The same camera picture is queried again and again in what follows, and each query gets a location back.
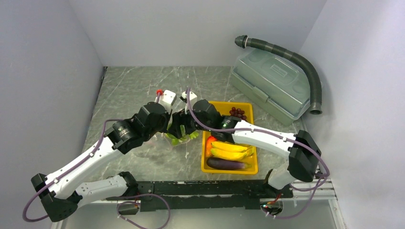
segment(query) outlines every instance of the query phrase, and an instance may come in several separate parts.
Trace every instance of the flexible hose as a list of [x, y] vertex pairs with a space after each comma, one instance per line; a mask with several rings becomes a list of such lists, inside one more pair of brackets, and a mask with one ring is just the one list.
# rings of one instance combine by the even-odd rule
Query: flexible hose
[[[100, 147], [100, 145], [101, 145], [101, 143], [103, 142], [103, 139], [104, 139], [104, 131], [106, 130], [106, 124], [107, 124], [107, 122], [111, 122], [111, 121], [122, 121], [122, 119], [107, 119], [106, 121], [104, 121], [103, 130], [101, 131], [101, 136], [98, 139], [98, 142], [97, 142], [96, 146], [94, 147], [94, 149], [91, 151], [91, 153], [94, 154], [98, 150], [98, 148]], [[56, 180], [61, 180], [61, 178], [63, 178], [64, 176], [66, 176], [67, 174], [72, 172], [73, 170], [77, 169], [79, 166], [81, 166], [84, 162], [86, 162], [90, 158], [91, 158], [91, 156], [87, 155], [85, 158], [83, 158], [81, 161], [79, 161], [76, 165], [72, 166], [70, 169], [68, 169], [67, 171], [62, 173], [60, 176], [58, 176], [56, 178]], [[52, 180], [51, 182], [49, 182], [49, 184], [45, 185], [38, 192], [36, 192], [35, 195], [33, 197], [31, 197], [30, 200], [28, 200], [28, 203], [25, 205], [24, 210], [22, 211], [22, 219], [24, 221], [26, 221], [26, 222], [37, 222], [37, 221], [48, 218], [48, 215], [45, 215], [45, 216], [39, 217], [37, 219], [30, 219], [30, 218], [27, 217], [27, 211], [28, 211], [28, 208], [30, 207], [31, 203], [35, 200], [35, 198], [37, 198], [42, 192], [44, 192], [46, 189], [48, 189], [54, 183], [55, 183], [55, 180]]]
[[322, 86], [320, 84], [319, 75], [314, 66], [303, 56], [298, 53], [291, 52], [283, 47], [275, 44], [268, 43], [263, 40], [248, 38], [247, 35], [242, 35], [235, 38], [235, 44], [239, 47], [252, 47], [267, 52], [271, 52], [275, 55], [286, 58], [300, 67], [308, 78], [310, 88], [310, 104], [309, 112], [313, 115], [319, 115], [322, 113]]
[[161, 95], [161, 93], [160, 93], [160, 92], [158, 92], [158, 93], [157, 93], [157, 96], [156, 96], [156, 97], [157, 97], [157, 98], [156, 98], [156, 103], [157, 103], [157, 104], [159, 103], [159, 100], [160, 100], [160, 95]]

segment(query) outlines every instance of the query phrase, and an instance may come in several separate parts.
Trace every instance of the grapes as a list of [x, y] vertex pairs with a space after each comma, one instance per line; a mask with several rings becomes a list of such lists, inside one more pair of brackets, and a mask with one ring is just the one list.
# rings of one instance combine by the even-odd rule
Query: grapes
[[245, 111], [242, 110], [241, 108], [232, 107], [231, 110], [229, 111], [229, 114], [230, 114], [231, 116], [233, 116], [233, 117], [240, 118], [240, 119], [242, 119], [242, 120], [244, 120], [244, 121], [247, 120], [246, 115], [244, 115], [244, 114], [245, 114]]

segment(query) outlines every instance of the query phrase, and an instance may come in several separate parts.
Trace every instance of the black corrugated hose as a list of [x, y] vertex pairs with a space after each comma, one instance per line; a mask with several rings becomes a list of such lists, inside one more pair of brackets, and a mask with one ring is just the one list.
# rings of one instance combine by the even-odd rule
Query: black corrugated hose
[[313, 115], [322, 113], [322, 86], [320, 84], [319, 75], [314, 66], [303, 56], [298, 53], [291, 52], [283, 47], [268, 43], [259, 39], [248, 38], [247, 35], [242, 35], [235, 38], [235, 44], [239, 47], [252, 47], [271, 52], [275, 55], [286, 58], [300, 67], [308, 78], [310, 88], [310, 104], [309, 112]]

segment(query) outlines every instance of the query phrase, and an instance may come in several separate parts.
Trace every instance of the hose connector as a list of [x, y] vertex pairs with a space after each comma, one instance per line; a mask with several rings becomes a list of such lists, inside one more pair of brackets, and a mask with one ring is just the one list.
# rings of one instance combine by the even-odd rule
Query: hose connector
[[247, 35], [242, 35], [235, 38], [235, 44], [241, 48], [246, 48]]
[[312, 115], [320, 115], [322, 113], [321, 107], [320, 103], [315, 102], [309, 105], [308, 110]]

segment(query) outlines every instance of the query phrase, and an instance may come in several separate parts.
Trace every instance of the white wall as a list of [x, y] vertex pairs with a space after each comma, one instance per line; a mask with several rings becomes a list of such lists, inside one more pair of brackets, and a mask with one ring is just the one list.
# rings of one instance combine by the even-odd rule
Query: white wall
[[49, 228], [30, 179], [81, 152], [102, 64], [67, 0], [1, 1], [0, 31], [0, 228]]
[[306, 120], [348, 228], [404, 228], [405, 2], [330, 0], [300, 53], [325, 83]]
[[326, 0], [70, 0], [104, 66], [233, 65], [236, 36], [297, 52]]

